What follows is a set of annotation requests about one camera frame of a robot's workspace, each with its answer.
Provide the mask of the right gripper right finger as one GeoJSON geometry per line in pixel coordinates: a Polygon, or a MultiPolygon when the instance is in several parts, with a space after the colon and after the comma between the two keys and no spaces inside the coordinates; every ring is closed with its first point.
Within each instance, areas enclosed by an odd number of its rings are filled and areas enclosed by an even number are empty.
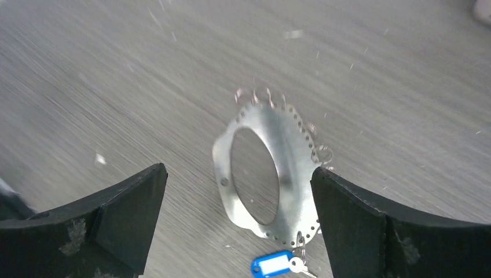
{"type": "Polygon", "coordinates": [[[490,276],[490,225],[413,209],[323,167],[310,184],[334,277],[490,276]]]}

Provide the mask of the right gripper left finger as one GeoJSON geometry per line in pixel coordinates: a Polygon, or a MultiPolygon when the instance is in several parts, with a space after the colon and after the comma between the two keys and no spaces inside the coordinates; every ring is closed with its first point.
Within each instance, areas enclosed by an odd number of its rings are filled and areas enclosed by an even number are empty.
{"type": "Polygon", "coordinates": [[[115,185],[35,212],[1,182],[2,277],[138,277],[168,173],[154,164],[115,185]]]}

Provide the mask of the large metal keyring disc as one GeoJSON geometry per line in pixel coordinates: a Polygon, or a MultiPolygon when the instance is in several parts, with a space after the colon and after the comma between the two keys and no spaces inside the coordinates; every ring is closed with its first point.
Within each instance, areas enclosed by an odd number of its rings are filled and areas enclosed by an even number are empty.
{"type": "Polygon", "coordinates": [[[212,161],[222,204],[229,219],[255,235],[286,247],[298,248],[311,241],[320,228],[310,180],[313,171],[329,160],[318,157],[331,152],[314,142],[315,128],[288,104],[283,94],[274,100],[269,89],[266,99],[257,91],[238,89],[234,95],[239,113],[214,142],[212,161]],[[236,191],[232,174],[232,145],[240,130],[248,129],[262,141],[273,160],[279,179],[279,202],[275,219],[259,223],[246,209],[236,191]]]}

